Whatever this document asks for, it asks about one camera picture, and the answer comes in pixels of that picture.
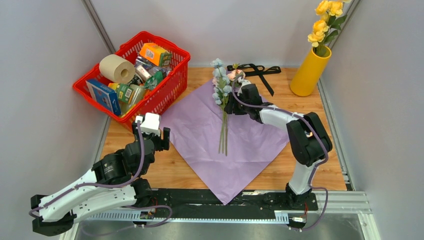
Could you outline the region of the pink artificial flower stem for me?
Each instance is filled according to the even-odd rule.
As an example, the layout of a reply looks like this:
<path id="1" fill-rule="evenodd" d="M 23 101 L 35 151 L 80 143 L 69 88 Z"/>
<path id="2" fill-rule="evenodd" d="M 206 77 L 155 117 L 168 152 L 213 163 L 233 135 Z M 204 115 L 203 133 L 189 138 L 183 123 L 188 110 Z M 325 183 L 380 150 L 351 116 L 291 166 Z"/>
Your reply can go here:
<path id="1" fill-rule="evenodd" d="M 246 78 L 246 74 L 245 72 L 242 70 L 242 65 L 240 63 L 234 63 L 232 65 L 228 65 L 227 66 L 227 77 L 231 80 L 231 81 L 235 81 L 238 79 L 245 79 Z"/>

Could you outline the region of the black ribbon gold lettering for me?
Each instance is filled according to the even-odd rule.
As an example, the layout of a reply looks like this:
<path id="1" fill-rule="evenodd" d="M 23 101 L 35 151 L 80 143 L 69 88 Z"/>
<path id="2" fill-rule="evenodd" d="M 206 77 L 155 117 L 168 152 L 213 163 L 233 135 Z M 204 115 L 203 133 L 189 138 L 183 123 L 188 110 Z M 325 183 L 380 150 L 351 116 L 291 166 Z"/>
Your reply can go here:
<path id="1" fill-rule="evenodd" d="M 280 74 L 282 72 L 279 66 L 265 68 L 263 65 L 255 65 L 253 63 L 227 65 L 226 68 L 228 71 L 242 70 L 246 77 L 259 77 L 272 97 L 274 96 L 275 91 L 265 79 L 265 75 Z"/>

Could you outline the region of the blue artificial flower stem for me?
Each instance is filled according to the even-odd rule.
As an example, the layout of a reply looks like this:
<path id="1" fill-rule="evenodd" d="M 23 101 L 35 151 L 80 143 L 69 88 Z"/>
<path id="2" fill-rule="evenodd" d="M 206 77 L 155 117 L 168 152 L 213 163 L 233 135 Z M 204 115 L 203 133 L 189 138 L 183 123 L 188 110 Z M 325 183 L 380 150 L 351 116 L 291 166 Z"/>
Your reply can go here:
<path id="1" fill-rule="evenodd" d="M 222 125 L 220 130 L 218 152 L 228 155 L 228 114 L 225 112 L 225 106 L 229 100 L 231 91 L 230 79 L 227 76 L 227 70 L 224 68 L 224 63 L 216 58 L 211 63 L 213 67 L 213 90 L 212 98 L 222 111 Z"/>

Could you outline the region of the purple wrapping paper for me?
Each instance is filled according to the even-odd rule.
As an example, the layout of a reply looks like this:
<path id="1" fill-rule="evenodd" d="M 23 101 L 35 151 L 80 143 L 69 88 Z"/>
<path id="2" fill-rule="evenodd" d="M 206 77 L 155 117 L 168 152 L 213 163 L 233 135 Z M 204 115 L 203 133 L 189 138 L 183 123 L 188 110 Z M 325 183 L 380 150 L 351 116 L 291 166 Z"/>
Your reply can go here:
<path id="1" fill-rule="evenodd" d="M 229 115 L 222 133 L 223 112 L 207 81 L 160 117 L 170 129 L 170 142 L 185 162 L 226 205 L 287 146 L 284 129 L 258 123 L 248 115 Z"/>

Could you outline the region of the yellow artificial flower stem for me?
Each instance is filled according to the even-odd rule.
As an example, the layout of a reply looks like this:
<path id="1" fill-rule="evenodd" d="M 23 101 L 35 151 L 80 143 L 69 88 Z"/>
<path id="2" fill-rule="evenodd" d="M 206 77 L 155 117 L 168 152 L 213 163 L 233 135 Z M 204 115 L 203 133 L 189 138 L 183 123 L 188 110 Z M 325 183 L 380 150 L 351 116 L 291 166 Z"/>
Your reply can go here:
<path id="1" fill-rule="evenodd" d="M 347 19 L 343 9 L 350 2 L 350 0 L 322 0 L 315 8 L 319 20 L 312 25 L 312 32 L 307 36 L 307 40 L 318 57 L 325 58 L 329 55 L 325 46 L 342 31 L 341 25 Z"/>

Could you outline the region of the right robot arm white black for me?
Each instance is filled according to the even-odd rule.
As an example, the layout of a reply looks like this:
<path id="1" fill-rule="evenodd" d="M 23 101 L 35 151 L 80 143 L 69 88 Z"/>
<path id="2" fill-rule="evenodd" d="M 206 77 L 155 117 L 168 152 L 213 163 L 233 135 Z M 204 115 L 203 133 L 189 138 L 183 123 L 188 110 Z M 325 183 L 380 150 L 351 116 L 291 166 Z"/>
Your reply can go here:
<path id="1" fill-rule="evenodd" d="M 317 168 L 329 159 L 333 144 L 320 117 L 315 112 L 301 114 L 264 102 L 255 84 L 245 81 L 239 89 L 231 87 L 228 114 L 249 115 L 264 125 L 283 130 L 289 139 L 296 165 L 285 187 L 285 202 L 291 209 L 299 209 L 312 192 L 312 181 Z"/>

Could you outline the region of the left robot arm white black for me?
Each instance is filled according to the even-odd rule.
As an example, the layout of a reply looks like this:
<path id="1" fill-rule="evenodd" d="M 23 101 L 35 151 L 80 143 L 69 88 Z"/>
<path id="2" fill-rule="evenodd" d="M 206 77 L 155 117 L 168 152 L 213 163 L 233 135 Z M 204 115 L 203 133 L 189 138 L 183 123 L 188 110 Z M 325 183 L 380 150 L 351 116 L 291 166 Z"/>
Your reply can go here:
<path id="1" fill-rule="evenodd" d="M 132 123 L 134 142 L 105 155 L 83 176 L 51 195 L 31 197 L 32 230 L 52 237 L 70 230 L 97 213 L 115 208 L 149 209 L 157 201 L 142 178 L 155 161 L 155 153 L 170 148 L 168 127 L 141 117 Z"/>

